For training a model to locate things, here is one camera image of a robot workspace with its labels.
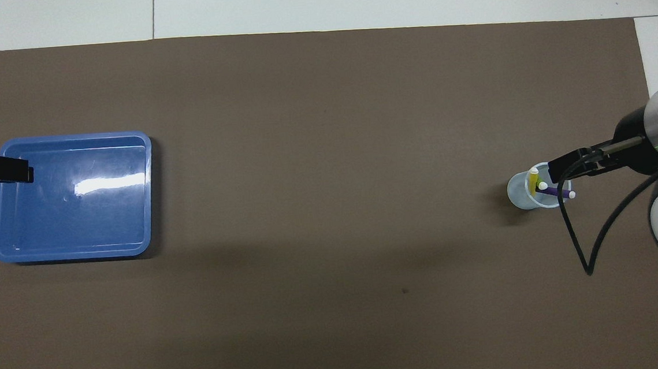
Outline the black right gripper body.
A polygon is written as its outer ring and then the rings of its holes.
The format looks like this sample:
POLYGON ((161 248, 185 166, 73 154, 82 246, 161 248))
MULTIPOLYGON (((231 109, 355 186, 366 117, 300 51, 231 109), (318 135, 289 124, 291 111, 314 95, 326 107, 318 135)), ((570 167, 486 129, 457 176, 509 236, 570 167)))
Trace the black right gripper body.
POLYGON ((626 114, 619 120, 612 139, 595 145, 603 152, 602 160, 593 176, 628 167, 636 173, 650 176, 658 172, 658 151, 646 135, 644 124, 645 108, 626 114))

